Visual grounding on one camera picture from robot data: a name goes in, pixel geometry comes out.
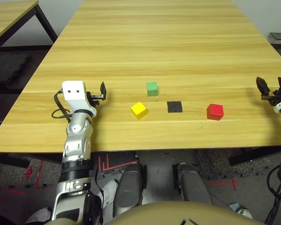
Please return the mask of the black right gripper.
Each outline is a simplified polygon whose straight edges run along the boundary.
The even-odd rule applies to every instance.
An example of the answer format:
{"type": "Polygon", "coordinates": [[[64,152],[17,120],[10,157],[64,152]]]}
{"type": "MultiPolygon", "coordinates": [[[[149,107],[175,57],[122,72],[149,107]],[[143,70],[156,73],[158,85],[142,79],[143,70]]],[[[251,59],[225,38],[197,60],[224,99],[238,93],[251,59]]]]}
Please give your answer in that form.
{"type": "Polygon", "coordinates": [[[256,78],[256,85],[258,90],[261,93],[261,99],[268,101],[270,105],[277,105],[281,102],[281,77],[278,77],[279,89],[273,92],[273,95],[270,95],[270,89],[266,83],[266,81],[261,78],[256,78]]]}

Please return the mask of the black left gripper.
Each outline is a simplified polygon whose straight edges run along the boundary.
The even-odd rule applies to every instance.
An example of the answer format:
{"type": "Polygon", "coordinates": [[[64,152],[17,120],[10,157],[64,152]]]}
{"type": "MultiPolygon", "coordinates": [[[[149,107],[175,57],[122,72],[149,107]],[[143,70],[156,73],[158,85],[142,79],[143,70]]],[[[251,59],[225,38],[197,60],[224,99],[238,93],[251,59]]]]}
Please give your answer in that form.
{"type": "Polygon", "coordinates": [[[91,95],[89,91],[86,92],[87,100],[92,107],[96,107],[97,105],[99,105],[99,100],[106,99],[107,90],[104,82],[101,83],[100,91],[100,95],[91,95]]]}

